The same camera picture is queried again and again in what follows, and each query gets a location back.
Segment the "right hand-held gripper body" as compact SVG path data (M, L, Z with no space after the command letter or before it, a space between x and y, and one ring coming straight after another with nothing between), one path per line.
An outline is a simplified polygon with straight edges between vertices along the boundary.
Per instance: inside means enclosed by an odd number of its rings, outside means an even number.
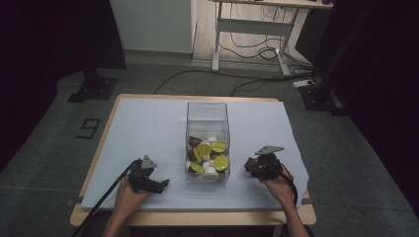
M255 152L255 155L264 156L265 164L258 165L263 172L263 178L260 180L273 180L282 174L283 167L276 152L284 150L282 146L265 145Z

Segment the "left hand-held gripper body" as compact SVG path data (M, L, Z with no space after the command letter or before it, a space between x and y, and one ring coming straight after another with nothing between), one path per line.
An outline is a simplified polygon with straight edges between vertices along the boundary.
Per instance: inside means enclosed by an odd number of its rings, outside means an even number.
M155 185L156 181L151 180L149 176L156 167L157 165L147 155L132 162L128 172L128 181L135 193L140 194L145 192L144 188Z

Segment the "clear plastic box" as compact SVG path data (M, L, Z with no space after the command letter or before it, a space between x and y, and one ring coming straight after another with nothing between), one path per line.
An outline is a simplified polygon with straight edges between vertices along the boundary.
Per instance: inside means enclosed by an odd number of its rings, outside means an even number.
M230 132L229 120L226 103L189 103L187 106L187 124L185 151L187 150L187 141L190 136L205 139L209 136L216 136L218 139L226 141L230 152ZM206 183L214 185L224 185L230 175L229 169L225 174L220 174L217 180L206 180L203 176L192 177L186 172L188 184Z

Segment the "person's right hand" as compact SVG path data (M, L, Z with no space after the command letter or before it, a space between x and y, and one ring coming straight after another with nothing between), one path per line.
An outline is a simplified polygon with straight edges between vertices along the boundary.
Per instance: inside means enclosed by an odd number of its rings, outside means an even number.
M282 207L294 206L293 189L289 181L293 179L293 175L283 168L282 175L273 180L262 181L269 193L276 199Z

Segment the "person's left hand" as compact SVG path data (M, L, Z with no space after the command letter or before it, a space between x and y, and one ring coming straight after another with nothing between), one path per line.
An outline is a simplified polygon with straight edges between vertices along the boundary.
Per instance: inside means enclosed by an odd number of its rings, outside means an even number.
M139 209L149 196L149 192L137 194L132 189L128 177L123 177L117 192L113 217L119 222L124 222Z

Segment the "wooden table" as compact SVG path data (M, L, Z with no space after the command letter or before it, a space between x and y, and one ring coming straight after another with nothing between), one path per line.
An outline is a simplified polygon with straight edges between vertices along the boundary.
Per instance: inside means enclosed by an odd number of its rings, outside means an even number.
M163 95L134 95L121 94L117 97L104 133L109 130L111 119L116 113L117 105L121 98L140 98L140 99L164 99L164 100L186 100L189 103L227 103L228 101L253 101L269 102L276 99L259 98L228 98L228 97L199 97L199 96L163 96ZM85 183L80 192L82 200L88 189L90 180L93 176L98 158L99 149L105 142L104 133L97 148L97 152L92 161L92 165L85 179ZM111 209L114 206L116 194L108 188L99 198L99 202L104 209ZM298 195L298 213L302 221L312 224L316 220L316 215L311 204L301 204L303 198L308 198L306 190L302 196ZM70 217L70 222L74 226L82 223L90 208L84 208L80 203L76 204ZM285 215L280 210L280 206L275 209L239 209L239 210L148 210L141 207L131 218L128 224L133 226L264 226L280 225L285 223Z

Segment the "black stand base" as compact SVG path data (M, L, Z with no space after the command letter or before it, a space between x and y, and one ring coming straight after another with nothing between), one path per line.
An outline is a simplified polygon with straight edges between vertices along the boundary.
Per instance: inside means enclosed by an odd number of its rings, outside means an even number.
M348 115L344 103L338 97L335 89L329 91L315 87L301 87L298 89L304 107L308 111L329 112L335 117Z
M78 91L68 98L68 103L83 103L85 100L108 101L111 98L118 78L101 77L96 68L90 65L85 65L82 73L84 82Z

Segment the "dark curtain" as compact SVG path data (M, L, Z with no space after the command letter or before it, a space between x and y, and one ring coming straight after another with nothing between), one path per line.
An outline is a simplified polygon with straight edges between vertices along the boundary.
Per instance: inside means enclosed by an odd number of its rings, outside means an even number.
M58 80L125 67L111 0L0 0L0 171L42 119Z
M296 50L419 217L419 0L328 0L307 13Z

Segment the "white cabinet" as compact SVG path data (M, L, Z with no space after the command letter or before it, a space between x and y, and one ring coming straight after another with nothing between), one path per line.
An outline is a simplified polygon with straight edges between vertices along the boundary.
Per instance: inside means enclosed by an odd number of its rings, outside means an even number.
M197 0L111 0L123 49L193 53Z

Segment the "white metal frame desk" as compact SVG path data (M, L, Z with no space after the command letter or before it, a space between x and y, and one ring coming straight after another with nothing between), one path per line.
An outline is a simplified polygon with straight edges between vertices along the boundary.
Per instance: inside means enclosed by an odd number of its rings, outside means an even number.
M285 51L288 46L293 26L300 9L331 10L332 3L328 0L211 0L218 4L215 22L215 43L212 52L211 70L219 69L219 40L221 33L237 33L248 35L265 35L283 37L284 41L277 50L277 58L283 74L291 75L286 63ZM273 7L287 7L293 9L293 14L288 22L264 22L255 20L238 20L222 17L223 4L247 4Z

